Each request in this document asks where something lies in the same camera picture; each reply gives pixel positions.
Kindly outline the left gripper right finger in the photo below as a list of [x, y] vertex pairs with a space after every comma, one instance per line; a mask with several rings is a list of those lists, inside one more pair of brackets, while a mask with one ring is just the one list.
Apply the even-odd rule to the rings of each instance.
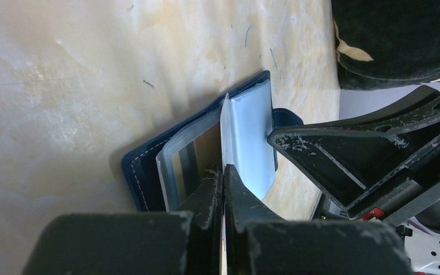
[[229, 164], [225, 186], [228, 274], [412, 274], [401, 238], [377, 222], [288, 221]]

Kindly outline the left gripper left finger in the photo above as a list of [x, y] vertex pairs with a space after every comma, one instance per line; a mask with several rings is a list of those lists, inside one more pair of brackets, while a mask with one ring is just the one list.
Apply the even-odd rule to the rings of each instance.
[[68, 214], [41, 233], [23, 274], [220, 274], [222, 171], [173, 212]]

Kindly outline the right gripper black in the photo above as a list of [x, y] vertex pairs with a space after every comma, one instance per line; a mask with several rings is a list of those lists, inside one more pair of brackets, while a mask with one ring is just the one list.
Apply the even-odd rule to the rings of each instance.
[[276, 128], [269, 144], [350, 219], [440, 233], [440, 92], [420, 86], [369, 114]]

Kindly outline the navy blue card holder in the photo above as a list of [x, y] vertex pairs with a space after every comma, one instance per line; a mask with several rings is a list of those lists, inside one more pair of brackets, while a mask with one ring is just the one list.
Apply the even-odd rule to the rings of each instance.
[[176, 210], [222, 165], [221, 111], [226, 99], [233, 111], [233, 164], [258, 199], [267, 196], [278, 161], [266, 138], [274, 128], [303, 121], [288, 109], [273, 108], [270, 73], [265, 70], [123, 156], [121, 168], [139, 211]]

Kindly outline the silver VIP card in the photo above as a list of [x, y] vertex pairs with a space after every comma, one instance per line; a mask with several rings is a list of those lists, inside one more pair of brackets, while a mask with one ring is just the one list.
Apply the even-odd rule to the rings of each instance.
[[221, 150], [222, 150], [222, 172], [230, 163], [231, 136], [230, 136], [230, 97], [227, 93], [222, 103], [221, 117]]

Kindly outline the gold credit card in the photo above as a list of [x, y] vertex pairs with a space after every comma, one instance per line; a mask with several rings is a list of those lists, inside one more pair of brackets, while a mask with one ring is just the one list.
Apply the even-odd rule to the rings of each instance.
[[179, 203], [203, 183], [209, 170], [221, 162], [220, 125], [197, 123], [180, 133], [179, 149], [172, 155], [172, 169]]

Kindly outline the black floral blanket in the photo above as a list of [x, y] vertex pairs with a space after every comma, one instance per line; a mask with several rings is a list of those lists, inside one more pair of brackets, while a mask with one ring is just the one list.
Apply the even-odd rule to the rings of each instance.
[[440, 1], [332, 1], [339, 85], [440, 83]]

